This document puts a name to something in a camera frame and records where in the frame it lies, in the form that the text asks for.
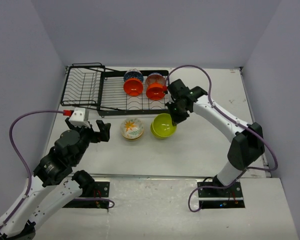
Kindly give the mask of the yellow teal patterned bowl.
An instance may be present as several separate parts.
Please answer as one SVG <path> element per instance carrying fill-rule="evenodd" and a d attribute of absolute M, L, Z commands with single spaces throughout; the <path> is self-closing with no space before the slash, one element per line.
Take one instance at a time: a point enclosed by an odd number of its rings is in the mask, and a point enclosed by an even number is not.
<path fill-rule="evenodd" d="M 122 137 L 127 141 L 136 141 L 144 134 L 143 131 L 129 131 L 122 134 Z"/>

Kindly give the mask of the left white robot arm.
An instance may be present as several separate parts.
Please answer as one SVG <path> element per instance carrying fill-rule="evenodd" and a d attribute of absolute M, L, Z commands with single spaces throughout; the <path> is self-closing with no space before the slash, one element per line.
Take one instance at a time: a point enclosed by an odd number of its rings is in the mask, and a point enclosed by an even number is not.
<path fill-rule="evenodd" d="M 97 120 L 94 131 L 86 122 L 82 126 L 65 120 L 64 131 L 28 178 L 24 191 L 0 217 L 0 239 L 31 240 L 36 230 L 55 212 L 69 202 L 90 201 L 95 180 L 84 170 L 65 180 L 81 161 L 91 143 L 110 140 L 110 123 Z"/>

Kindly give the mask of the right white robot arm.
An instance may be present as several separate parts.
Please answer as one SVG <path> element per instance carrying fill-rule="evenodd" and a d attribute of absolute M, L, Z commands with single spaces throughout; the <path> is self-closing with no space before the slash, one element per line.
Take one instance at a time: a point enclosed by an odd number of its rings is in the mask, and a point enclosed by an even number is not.
<path fill-rule="evenodd" d="M 215 103 L 201 87 L 188 88 L 181 79 L 167 87 L 169 102 L 166 103 L 172 123 L 178 125 L 190 113 L 203 117 L 217 128 L 230 142 L 227 163 L 213 178 L 213 191 L 223 197 L 231 191 L 231 184 L 265 152 L 262 127 L 254 122 L 249 124 L 236 119 Z"/>

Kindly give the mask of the white floral bowl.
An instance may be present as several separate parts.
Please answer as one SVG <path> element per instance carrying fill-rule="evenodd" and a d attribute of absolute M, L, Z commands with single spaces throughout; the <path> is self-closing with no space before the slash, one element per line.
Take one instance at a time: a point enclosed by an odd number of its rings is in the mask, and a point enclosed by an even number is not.
<path fill-rule="evenodd" d="M 136 117 L 127 118 L 121 123 L 120 125 L 121 136 L 127 132 L 132 132 L 132 131 L 140 131 L 140 132 L 145 131 L 144 123 L 139 118 Z"/>

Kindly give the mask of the green bowl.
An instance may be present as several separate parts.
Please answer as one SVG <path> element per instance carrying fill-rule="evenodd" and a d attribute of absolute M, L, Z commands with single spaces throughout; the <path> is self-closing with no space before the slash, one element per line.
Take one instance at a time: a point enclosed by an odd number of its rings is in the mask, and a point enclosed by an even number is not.
<path fill-rule="evenodd" d="M 177 126 L 173 125 L 170 114 L 161 113 L 153 119 L 150 130 L 155 138 L 166 139 L 176 132 Z"/>

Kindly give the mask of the red patterned bowl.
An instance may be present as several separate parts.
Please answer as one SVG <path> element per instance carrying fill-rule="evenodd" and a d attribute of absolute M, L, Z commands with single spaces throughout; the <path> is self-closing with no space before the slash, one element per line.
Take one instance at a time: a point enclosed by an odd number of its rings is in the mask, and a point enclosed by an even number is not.
<path fill-rule="evenodd" d="M 145 85 L 149 86 L 151 84 L 161 84 L 166 85 L 166 79 L 158 72 L 151 73 L 145 80 Z"/>

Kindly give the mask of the orange bowl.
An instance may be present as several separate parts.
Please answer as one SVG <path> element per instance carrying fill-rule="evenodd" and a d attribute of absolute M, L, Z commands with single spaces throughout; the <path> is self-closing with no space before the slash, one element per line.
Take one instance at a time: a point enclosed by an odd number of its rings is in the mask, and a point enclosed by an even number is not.
<path fill-rule="evenodd" d="M 150 100 L 158 101 L 164 98 L 167 87 L 160 83 L 152 83 L 147 87 L 146 96 Z"/>
<path fill-rule="evenodd" d="M 123 84 L 123 90 L 129 96 L 136 97 L 143 93 L 143 83 L 138 78 L 132 77 Z"/>

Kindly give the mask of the blue patterned bowl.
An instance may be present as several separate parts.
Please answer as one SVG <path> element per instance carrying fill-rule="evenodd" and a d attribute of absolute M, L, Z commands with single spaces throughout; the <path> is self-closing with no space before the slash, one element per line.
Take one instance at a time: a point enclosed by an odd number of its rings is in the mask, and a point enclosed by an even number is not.
<path fill-rule="evenodd" d="M 144 76 L 141 73 L 141 71 L 139 71 L 136 68 L 133 69 L 129 69 L 125 72 L 124 76 L 123 76 L 123 80 L 126 82 L 127 80 L 131 79 L 131 78 L 135 78 L 140 80 L 141 82 L 144 81 Z"/>

